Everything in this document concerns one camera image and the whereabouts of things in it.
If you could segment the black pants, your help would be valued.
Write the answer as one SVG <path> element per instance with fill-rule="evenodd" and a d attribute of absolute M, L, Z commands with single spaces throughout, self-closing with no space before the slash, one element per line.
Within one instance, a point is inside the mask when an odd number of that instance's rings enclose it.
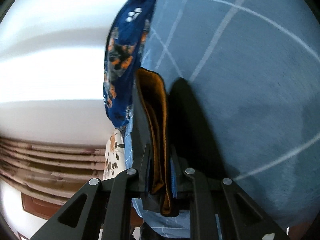
<path fill-rule="evenodd" d="M 134 154 L 149 149 L 145 187 L 151 200 L 143 206 L 164 217 L 187 208 L 180 175 L 194 168 L 208 178 L 227 175 L 212 131 L 187 81 L 177 79 L 169 92 L 162 77 L 139 68 L 133 89 Z"/>

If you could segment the brown wooden headboard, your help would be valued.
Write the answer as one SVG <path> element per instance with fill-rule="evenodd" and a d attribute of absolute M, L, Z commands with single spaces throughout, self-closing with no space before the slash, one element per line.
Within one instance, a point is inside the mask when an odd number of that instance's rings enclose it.
<path fill-rule="evenodd" d="M 1 179 L 21 192 L 24 211 L 49 219 L 85 182 L 103 180 L 105 148 L 2 138 Z"/>

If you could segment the floral white pillow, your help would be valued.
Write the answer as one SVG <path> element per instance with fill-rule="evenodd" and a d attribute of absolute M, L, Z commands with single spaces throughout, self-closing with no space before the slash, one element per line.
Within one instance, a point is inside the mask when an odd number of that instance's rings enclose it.
<path fill-rule="evenodd" d="M 121 132 L 115 129 L 105 148 L 103 180 L 112 179 L 125 169 L 125 145 Z"/>

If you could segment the blue grid bed sheet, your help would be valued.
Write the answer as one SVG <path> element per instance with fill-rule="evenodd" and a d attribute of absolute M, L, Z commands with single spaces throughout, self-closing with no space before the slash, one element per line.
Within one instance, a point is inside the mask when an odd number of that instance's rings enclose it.
<path fill-rule="evenodd" d="M 319 0 L 157 0 L 142 67 L 171 99 L 171 149 L 213 148 L 287 239 L 319 239 Z"/>

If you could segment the navy dog print blanket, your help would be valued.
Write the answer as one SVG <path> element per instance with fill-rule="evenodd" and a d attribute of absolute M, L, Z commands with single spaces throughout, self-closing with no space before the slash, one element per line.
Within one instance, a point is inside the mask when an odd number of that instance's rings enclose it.
<path fill-rule="evenodd" d="M 106 40 L 104 105 L 118 130 L 130 119 L 134 74 L 140 67 L 144 44 L 157 0 L 128 0 L 118 12 Z"/>

